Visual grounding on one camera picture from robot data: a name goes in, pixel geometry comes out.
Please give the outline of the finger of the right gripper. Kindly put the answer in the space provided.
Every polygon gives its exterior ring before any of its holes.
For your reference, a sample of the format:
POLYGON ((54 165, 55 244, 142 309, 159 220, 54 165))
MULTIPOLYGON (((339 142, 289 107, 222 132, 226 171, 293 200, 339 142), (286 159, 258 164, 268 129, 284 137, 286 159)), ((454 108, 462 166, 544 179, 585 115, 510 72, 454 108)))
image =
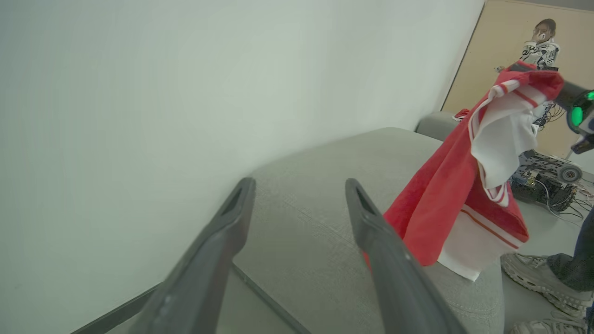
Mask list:
MULTIPOLYGON (((544 66, 537 68, 536 65, 517 62, 509 66, 509 70, 518 72, 527 71, 552 71, 558 72, 555 66, 544 66)), ((565 110, 586 110, 586 89, 575 83, 565 82, 562 90, 554 99, 554 102, 565 110)))

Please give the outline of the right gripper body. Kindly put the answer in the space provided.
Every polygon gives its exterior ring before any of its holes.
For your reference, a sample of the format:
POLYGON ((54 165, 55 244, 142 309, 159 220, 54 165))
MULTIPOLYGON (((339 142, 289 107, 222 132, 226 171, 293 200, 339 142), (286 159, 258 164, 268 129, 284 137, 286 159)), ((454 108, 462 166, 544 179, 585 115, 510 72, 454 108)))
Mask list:
POLYGON ((581 136, 571 147, 574 154, 585 154, 594 149, 594 91, 580 93, 567 110, 567 125, 581 136))

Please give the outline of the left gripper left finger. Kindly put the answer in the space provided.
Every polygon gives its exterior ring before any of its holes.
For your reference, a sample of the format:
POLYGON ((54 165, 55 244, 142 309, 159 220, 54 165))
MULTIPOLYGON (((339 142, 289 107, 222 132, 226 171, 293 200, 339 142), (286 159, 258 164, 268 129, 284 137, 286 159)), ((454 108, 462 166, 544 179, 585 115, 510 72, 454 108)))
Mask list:
POLYGON ((255 179, 241 179, 131 326, 132 334, 214 334, 232 260, 247 241, 255 179))

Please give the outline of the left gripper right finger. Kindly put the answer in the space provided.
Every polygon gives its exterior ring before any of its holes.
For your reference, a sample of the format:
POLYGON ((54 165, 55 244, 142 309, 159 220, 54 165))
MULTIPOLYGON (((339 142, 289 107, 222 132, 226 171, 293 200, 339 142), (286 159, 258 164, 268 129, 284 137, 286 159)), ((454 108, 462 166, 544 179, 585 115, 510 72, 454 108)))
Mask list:
POLYGON ((367 255, 387 334, 465 334, 446 301, 356 179, 345 195, 356 244, 367 255))

